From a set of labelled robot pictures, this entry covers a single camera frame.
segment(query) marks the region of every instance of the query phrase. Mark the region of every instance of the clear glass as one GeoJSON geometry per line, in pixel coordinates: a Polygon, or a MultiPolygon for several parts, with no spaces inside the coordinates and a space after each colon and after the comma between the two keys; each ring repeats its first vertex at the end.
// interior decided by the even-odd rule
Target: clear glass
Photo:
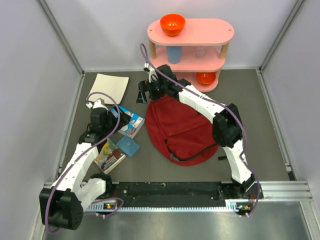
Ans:
{"type": "Polygon", "coordinates": [[[194,48],[194,56],[196,56],[197,58],[202,58],[204,55],[206,55],[206,50],[207,47],[205,46],[196,46],[194,48]]]}

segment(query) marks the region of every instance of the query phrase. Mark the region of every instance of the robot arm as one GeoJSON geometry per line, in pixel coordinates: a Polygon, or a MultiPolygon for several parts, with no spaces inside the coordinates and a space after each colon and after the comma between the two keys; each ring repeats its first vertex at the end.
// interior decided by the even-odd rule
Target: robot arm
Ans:
{"type": "MultiPolygon", "coordinates": [[[[91,163],[96,159],[105,141],[97,145],[116,126],[117,117],[104,105],[102,99],[87,106],[92,108],[90,114],[90,124],[86,131],[80,136],[75,152],[67,164],[64,172],[50,188],[43,188],[39,195],[42,223],[45,224],[46,206],[50,194],[60,182],[53,193],[53,198],[49,208],[48,223],[50,226],[75,230],[79,227],[84,211],[98,197],[108,198],[112,194],[111,178],[99,173],[93,175],[86,185],[81,187],[91,163]]],[[[130,122],[131,117],[120,112],[119,130],[130,122]]]]}
{"type": "MultiPolygon", "coordinates": [[[[174,83],[170,82],[147,63],[144,70],[149,73],[147,81],[141,81],[138,84],[139,94],[137,103],[147,103],[146,92],[149,92],[151,100],[157,100],[168,94],[170,97],[177,99],[179,102],[186,104],[195,109],[200,114],[204,115],[212,124],[212,137],[215,142],[221,146],[228,159],[231,168],[231,179],[233,183],[240,187],[241,192],[247,192],[255,183],[255,179],[250,170],[247,169],[244,162],[246,157],[240,154],[243,151],[242,131],[235,119],[222,106],[204,100],[209,99],[208,96],[198,91],[193,85],[185,79],[177,80],[176,76],[171,71],[168,65],[162,65],[157,68],[162,73],[182,84],[185,88],[197,93],[196,96],[174,83]]],[[[227,106],[240,120],[238,108],[234,104],[227,106]]]]}

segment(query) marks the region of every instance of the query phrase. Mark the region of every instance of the red cloth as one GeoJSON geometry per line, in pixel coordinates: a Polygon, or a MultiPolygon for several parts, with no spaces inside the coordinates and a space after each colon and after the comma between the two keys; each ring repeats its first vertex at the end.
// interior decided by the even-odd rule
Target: red cloth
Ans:
{"type": "Polygon", "coordinates": [[[186,159],[215,143],[213,126],[209,120],[174,98],[164,96],[151,101],[145,124],[153,145],[167,159],[180,166],[200,164],[211,158],[218,149],[218,146],[211,147],[187,161],[171,157],[170,152],[180,159],[186,159]]]}

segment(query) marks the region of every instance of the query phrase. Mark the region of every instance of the bowl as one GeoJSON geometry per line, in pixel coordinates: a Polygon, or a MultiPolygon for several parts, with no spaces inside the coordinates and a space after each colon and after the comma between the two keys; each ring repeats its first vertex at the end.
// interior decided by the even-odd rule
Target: bowl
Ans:
{"type": "Polygon", "coordinates": [[[198,83],[203,85],[212,84],[216,80],[215,72],[197,72],[195,76],[198,83]]]}
{"type": "Polygon", "coordinates": [[[186,19],[184,16],[177,13],[164,15],[160,19],[162,30],[170,37],[175,37],[184,29],[186,19]]]}

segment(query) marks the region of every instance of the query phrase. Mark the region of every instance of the shelf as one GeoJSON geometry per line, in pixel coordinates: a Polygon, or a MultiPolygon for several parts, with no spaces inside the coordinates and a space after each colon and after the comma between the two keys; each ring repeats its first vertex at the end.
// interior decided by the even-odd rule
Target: shelf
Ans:
{"type": "Polygon", "coordinates": [[[156,58],[151,62],[159,67],[168,64],[173,72],[215,72],[223,67],[225,59],[220,59],[220,50],[209,46],[203,57],[194,56],[195,47],[185,46],[182,48],[180,62],[171,64],[168,62],[167,48],[165,46],[156,49],[156,58]]]}
{"type": "Polygon", "coordinates": [[[178,36],[163,32],[160,20],[148,27],[149,39],[161,46],[221,46],[230,42],[235,31],[230,23],[218,18],[186,18],[178,36]]]}
{"type": "Polygon", "coordinates": [[[185,79],[189,81],[196,89],[198,89],[202,93],[211,92],[217,87],[219,83],[219,79],[216,79],[210,85],[203,85],[197,81],[195,72],[177,72],[175,73],[175,76],[178,80],[185,79]]]}

